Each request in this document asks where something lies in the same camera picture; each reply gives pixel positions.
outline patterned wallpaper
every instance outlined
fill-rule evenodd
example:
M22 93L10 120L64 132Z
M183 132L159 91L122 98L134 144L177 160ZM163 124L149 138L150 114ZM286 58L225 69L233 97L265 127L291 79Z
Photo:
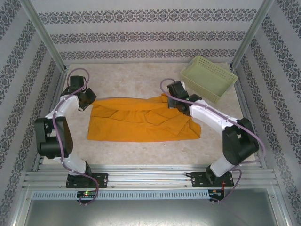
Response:
M262 0L32 0L65 64L231 62Z
M236 69L293 225L301 225L300 6L276 0Z
M0 1L0 226L36 158L33 123L49 112L60 71L18 0Z

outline metal bracket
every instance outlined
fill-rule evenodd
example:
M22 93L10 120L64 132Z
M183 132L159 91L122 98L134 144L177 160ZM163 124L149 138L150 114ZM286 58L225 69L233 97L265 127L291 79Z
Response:
M107 173L92 173L92 177L98 181L99 188L107 188L108 185L108 176ZM78 184L73 176L68 174L66 188L95 188L95 182L91 180L87 186L83 186L82 184Z
M225 187L234 186L233 177L230 172L219 177L219 180L213 184L208 181L205 172L192 172L185 175L191 178L192 187L222 187L223 182L225 183Z

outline green plastic basket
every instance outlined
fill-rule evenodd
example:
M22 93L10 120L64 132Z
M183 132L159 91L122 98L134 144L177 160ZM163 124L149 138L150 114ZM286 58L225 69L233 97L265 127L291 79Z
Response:
M181 70L185 85L201 97L217 103L228 88L238 79L211 61L196 56Z

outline orange towel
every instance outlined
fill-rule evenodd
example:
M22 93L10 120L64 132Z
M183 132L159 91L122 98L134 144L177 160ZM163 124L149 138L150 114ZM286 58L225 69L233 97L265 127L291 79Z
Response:
M201 127L177 109L167 96L150 99L112 98L93 103L88 139L160 142L200 138Z

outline ventilation grille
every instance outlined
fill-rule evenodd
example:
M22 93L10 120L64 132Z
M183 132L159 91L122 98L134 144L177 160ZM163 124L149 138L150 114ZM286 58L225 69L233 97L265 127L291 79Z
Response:
M36 191L35 200L74 200L76 191ZM100 191L99 200L151 200L151 199L208 199L208 190L185 191Z

